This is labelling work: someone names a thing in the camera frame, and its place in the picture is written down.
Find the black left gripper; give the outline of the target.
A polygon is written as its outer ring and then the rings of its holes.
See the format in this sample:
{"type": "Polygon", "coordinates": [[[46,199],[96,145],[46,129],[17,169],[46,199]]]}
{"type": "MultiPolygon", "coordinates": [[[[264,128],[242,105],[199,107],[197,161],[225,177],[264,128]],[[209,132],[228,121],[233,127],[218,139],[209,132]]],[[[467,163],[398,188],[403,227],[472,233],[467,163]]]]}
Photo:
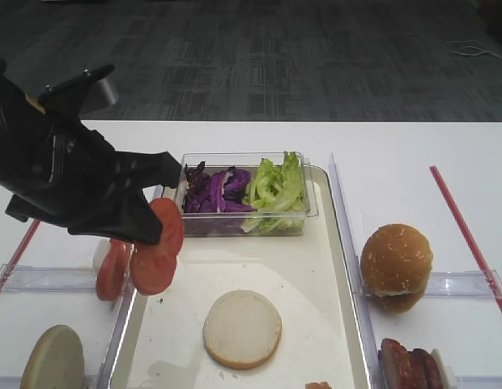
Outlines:
{"type": "Polygon", "coordinates": [[[116,152],[80,118],[48,112],[6,77],[0,60],[0,186],[12,193],[7,215],[71,235],[155,245],[163,224],[143,191],[176,188],[181,171],[169,152],[116,152]],[[111,190],[127,196],[107,205],[111,190]]]}

